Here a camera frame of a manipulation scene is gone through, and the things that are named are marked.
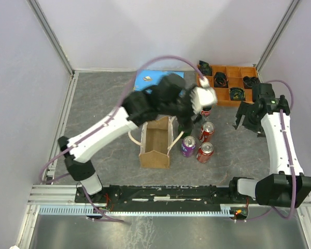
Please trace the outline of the red soda can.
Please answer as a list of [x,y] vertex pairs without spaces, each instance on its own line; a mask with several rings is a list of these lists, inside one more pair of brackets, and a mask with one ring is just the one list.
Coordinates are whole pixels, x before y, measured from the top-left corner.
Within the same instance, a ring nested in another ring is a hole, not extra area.
[[201,143],[209,142],[215,132],[215,126],[212,122],[205,122],[201,126],[199,141]]
[[204,142],[200,145],[197,154],[196,159],[198,162],[205,163],[207,162],[212,154],[214,153],[214,146],[210,142]]

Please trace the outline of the canvas tote bag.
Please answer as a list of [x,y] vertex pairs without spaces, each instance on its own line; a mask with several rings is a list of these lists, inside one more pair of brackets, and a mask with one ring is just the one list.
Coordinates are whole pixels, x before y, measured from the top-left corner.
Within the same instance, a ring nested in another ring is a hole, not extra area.
[[176,117],[165,116],[156,121],[146,122],[142,126],[140,141],[128,133],[130,140],[139,146],[139,161],[142,168],[170,168],[170,151],[182,137],[174,138],[173,122]]

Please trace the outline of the purple soda can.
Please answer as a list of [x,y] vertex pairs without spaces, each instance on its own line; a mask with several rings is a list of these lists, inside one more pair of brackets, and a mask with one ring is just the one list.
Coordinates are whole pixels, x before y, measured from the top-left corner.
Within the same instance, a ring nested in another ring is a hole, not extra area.
[[196,140],[192,136],[186,136],[182,140],[181,152],[185,157],[191,157],[196,148]]

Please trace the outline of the green glass bottle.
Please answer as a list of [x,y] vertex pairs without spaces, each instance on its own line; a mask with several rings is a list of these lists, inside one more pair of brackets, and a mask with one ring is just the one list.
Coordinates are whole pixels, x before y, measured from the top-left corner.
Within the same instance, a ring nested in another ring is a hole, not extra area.
[[184,139],[187,136],[190,136],[192,133],[194,125],[178,125],[178,134],[180,135],[182,133],[181,139]]

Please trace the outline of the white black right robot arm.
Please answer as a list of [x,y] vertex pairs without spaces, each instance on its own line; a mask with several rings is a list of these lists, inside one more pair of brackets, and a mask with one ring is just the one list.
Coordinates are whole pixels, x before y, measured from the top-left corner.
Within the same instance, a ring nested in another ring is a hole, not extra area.
[[277,98],[268,82],[253,86],[252,103],[241,102],[234,128],[243,126],[266,138],[270,173],[259,181],[234,177],[227,190],[232,202],[249,196],[259,205],[296,209],[311,192],[311,177],[304,174],[295,154],[290,112],[286,97]]

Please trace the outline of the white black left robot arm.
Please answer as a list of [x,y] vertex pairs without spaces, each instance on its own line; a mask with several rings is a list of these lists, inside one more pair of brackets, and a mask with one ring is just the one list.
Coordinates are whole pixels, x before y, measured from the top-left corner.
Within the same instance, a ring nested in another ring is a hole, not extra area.
[[176,117],[184,130],[192,127],[192,117],[202,109],[202,96],[212,95],[197,85],[186,87],[177,74],[163,76],[156,85],[129,93],[119,106],[86,131],[58,139],[69,175],[82,185],[92,202],[104,197],[103,184],[91,158],[116,138],[138,129],[159,115]]

